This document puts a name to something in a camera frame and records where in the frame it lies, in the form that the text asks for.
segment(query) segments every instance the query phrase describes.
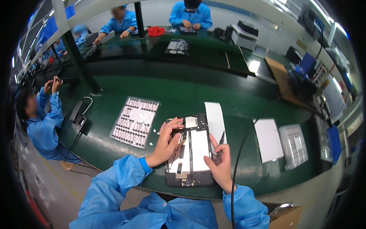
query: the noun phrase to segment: black pole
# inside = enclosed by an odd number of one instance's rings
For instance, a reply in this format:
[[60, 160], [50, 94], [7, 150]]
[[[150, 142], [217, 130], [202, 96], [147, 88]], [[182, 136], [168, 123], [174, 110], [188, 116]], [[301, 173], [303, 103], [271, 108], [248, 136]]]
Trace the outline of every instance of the black pole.
[[140, 2], [135, 3], [135, 12], [136, 12], [138, 35], [139, 37], [144, 37], [145, 31], [143, 30], [142, 11]]
[[88, 67], [86, 67], [83, 57], [81, 56], [80, 51], [75, 44], [71, 31], [67, 31], [61, 36], [61, 38], [65, 45], [67, 54], [70, 57], [70, 61], [82, 76], [81, 79], [84, 80], [87, 85], [89, 85], [93, 94], [98, 94], [100, 92], [100, 87], [90, 73]]

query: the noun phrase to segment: plastic tray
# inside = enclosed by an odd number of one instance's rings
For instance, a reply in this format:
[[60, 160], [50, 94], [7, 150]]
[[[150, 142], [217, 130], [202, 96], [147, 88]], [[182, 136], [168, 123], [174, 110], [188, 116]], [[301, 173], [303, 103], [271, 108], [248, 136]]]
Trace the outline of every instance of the plastic tray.
[[286, 159], [285, 170], [292, 170], [305, 163], [308, 156], [300, 125], [282, 126], [279, 132]]
[[145, 149], [159, 106], [158, 101], [128, 97], [109, 136], [128, 145]]

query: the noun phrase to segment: wooden board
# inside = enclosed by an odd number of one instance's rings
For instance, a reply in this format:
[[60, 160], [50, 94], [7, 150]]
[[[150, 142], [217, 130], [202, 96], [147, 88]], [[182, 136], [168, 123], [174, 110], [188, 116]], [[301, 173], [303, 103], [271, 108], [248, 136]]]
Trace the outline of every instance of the wooden board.
[[322, 116], [322, 114], [314, 106], [311, 106], [311, 105], [299, 100], [296, 96], [294, 96], [292, 91], [288, 91], [290, 88], [290, 85], [288, 84], [290, 76], [283, 64], [281, 64], [275, 60], [272, 60], [271, 58], [268, 58], [268, 57], [266, 57], [265, 60], [269, 66], [270, 71], [273, 74], [274, 79], [277, 82], [277, 86], [280, 90], [281, 95], [284, 95], [283, 96], [284, 100], [286, 100], [290, 103], [293, 103], [297, 106], [300, 106], [302, 108], [305, 108], [314, 114]]

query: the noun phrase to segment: worker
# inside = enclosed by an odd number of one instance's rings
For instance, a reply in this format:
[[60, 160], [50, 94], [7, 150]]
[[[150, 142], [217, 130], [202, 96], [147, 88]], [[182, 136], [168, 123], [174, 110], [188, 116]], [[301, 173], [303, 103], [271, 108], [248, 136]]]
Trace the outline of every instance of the worker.
[[126, 9], [127, 5], [114, 7], [112, 14], [114, 18], [111, 18], [109, 22], [102, 27], [100, 34], [95, 39], [93, 44], [99, 44], [100, 41], [107, 36], [112, 30], [117, 33], [121, 33], [120, 38], [124, 38], [134, 32], [137, 28], [136, 13]]
[[56, 51], [58, 57], [67, 55], [66, 48], [65, 48], [64, 43], [62, 42], [61, 38], [57, 39], [53, 43], [53, 45], [54, 45], [54, 48], [55, 48], [55, 51]]
[[[59, 143], [59, 137], [55, 128], [60, 128], [64, 117], [62, 115], [61, 100], [59, 98], [59, 86], [63, 80], [55, 76], [53, 80], [46, 82], [39, 95], [32, 93], [30, 88], [19, 91], [16, 99], [16, 112], [20, 119], [20, 126], [27, 133], [35, 149], [47, 160], [81, 162], [80, 158], [72, 154]], [[45, 114], [47, 104], [47, 92], [51, 89], [49, 98], [51, 111]]]
[[[137, 207], [120, 211], [126, 193], [153, 171], [153, 167], [165, 163], [172, 154], [180, 134], [170, 140], [173, 129], [183, 128], [183, 119], [174, 118], [163, 123], [154, 152], [144, 158], [127, 155], [114, 161], [113, 166], [91, 180], [78, 218], [69, 224], [71, 229], [86, 228], [217, 228], [215, 210], [210, 200], [175, 198], [166, 202], [152, 192], [142, 199]], [[218, 165], [204, 157], [213, 178], [223, 189], [223, 205], [226, 216], [231, 220], [231, 159], [227, 144], [218, 145], [210, 135], [215, 152], [222, 151]], [[238, 229], [267, 229], [268, 208], [257, 201], [252, 189], [234, 186], [235, 223]]]
[[46, 60], [49, 59], [53, 55], [51, 47], [48, 47], [48, 49], [43, 53], [43, 59]]
[[86, 37], [88, 36], [88, 29], [84, 25], [77, 25], [72, 29], [72, 33], [76, 36], [75, 44], [79, 47], [82, 43], [86, 41]]
[[173, 6], [169, 23], [172, 26], [208, 29], [212, 26], [211, 11], [201, 0], [179, 1]]

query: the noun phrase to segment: wrist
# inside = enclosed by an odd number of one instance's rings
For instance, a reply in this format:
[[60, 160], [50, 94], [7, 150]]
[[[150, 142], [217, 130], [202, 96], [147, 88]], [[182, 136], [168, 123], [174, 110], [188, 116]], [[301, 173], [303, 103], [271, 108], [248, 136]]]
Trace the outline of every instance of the wrist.
[[230, 180], [229, 182], [227, 182], [221, 188], [224, 190], [224, 192], [226, 194], [230, 195], [231, 194], [231, 189], [232, 189], [232, 180]]
[[152, 167], [155, 167], [155, 166], [159, 165], [157, 163], [155, 157], [152, 154], [150, 154], [149, 156], [146, 156], [145, 160], [146, 160], [146, 164], [148, 165], [149, 168], [152, 168]]

